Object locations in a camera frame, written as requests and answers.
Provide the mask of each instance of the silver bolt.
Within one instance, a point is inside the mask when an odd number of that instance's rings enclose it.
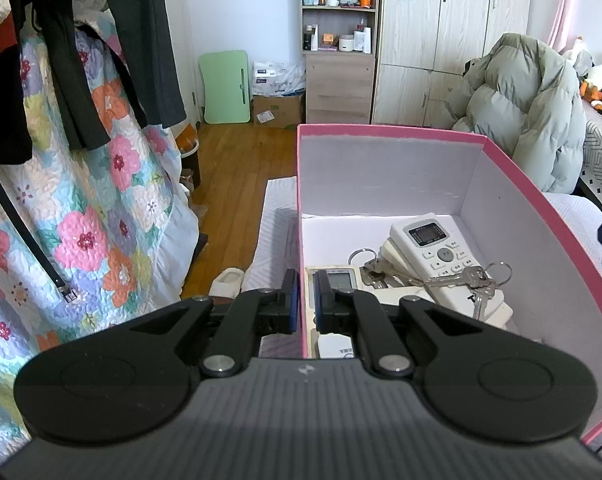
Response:
[[[388,372],[404,372],[410,364],[410,360],[402,355],[384,355],[379,359],[379,366]]]
[[[229,355],[210,355],[203,360],[203,366],[211,372],[226,372],[234,366],[234,359]]]

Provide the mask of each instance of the gray ribbed surface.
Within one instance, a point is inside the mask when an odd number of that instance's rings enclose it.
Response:
[[[1,471],[10,480],[599,480],[602,462],[576,440],[475,442],[433,418],[409,384],[376,380],[357,360],[253,359],[237,377],[204,382],[151,435],[104,449],[34,440]]]

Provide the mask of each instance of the gray round button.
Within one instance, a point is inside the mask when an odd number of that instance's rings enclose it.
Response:
[[[436,256],[441,258],[444,262],[451,262],[454,259],[454,253],[445,247],[439,249]]]

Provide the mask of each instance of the white slipper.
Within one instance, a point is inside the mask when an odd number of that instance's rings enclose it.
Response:
[[[210,296],[236,298],[241,291],[241,283],[243,283],[244,276],[245,272],[241,269],[235,269],[234,267],[225,269],[212,281]]]

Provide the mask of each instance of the gray puffer jacket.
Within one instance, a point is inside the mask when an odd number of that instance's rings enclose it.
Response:
[[[541,41],[504,34],[450,92],[435,128],[493,140],[541,191],[571,193],[586,119],[574,69]]]

